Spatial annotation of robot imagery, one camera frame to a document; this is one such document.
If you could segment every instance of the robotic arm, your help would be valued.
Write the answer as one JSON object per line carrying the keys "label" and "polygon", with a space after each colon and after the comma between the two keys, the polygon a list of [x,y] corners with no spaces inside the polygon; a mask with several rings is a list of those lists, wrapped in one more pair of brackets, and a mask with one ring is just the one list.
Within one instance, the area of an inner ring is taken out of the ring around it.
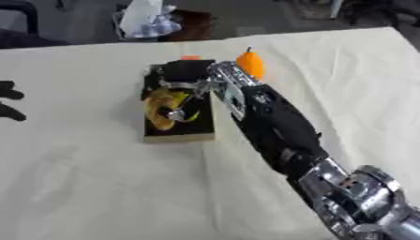
{"label": "robotic arm", "polygon": [[175,61],[157,72],[159,85],[193,92],[161,114],[183,121],[188,105],[213,91],[255,150],[338,239],[420,239],[420,211],[406,203],[396,180],[372,166],[346,172],[323,150],[321,135],[303,114],[234,62]]}

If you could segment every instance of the chair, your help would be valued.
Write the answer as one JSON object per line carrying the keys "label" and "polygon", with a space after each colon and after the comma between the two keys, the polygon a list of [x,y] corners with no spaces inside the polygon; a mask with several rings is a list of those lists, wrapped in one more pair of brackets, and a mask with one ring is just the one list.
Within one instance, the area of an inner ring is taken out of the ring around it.
{"label": "chair", "polygon": [[402,20],[399,15],[407,15],[414,18],[412,26],[420,27],[420,12],[404,7],[394,0],[351,0],[345,3],[344,9],[350,24],[374,13],[381,13],[393,27],[399,30]]}
{"label": "chair", "polygon": [[0,0],[0,9],[19,11],[26,16],[27,33],[0,29],[0,49],[50,47],[68,45],[65,41],[39,36],[38,11],[34,5],[21,0]]}

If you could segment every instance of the wooden block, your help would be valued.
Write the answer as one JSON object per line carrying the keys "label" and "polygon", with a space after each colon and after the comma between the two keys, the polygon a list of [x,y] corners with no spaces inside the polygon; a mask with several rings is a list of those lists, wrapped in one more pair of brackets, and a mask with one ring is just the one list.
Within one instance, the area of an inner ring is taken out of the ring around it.
{"label": "wooden block", "polygon": [[214,140],[215,126],[209,93],[204,95],[204,101],[200,109],[200,114],[196,120],[190,123],[176,122],[173,128],[166,131],[156,129],[150,120],[144,117],[144,142],[184,143]]}

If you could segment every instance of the yellow object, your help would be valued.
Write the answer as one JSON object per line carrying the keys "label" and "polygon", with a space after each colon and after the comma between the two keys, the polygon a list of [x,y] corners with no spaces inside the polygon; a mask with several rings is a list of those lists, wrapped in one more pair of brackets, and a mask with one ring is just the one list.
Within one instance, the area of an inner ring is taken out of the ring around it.
{"label": "yellow object", "polygon": [[[184,92],[171,92],[166,87],[160,87],[153,91],[144,101],[144,113],[156,129],[162,131],[170,130],[175,126],[175,121],[160,115],[158,113],[159,108],[167,107],[174,110],[178,108],[181,102],[188,96],[189,94]],[[196,120],[199,114],[200,111],[187,119],[187,122]]]}
{"label": "yellow object", "polygon": [[252,52],[251,48],[236,58],[236,64],[257,80],[263,78],[265,72],[263,60],[255,52]]}

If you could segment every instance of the white tablecloth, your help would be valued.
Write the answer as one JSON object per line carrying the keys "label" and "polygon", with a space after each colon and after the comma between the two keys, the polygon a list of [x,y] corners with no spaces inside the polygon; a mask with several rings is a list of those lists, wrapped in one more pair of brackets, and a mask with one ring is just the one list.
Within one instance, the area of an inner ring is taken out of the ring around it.
{"label": "white tablecloth", "polygon": [[393,29],[10,50],[0,79],[26,98],[5,102],[28,120],[0,119],[0,238],[332,238],[216,99],[216,141],[141,142],[148,65],[247,46],[338,162],[381,167],[420,205],[420,57]]}

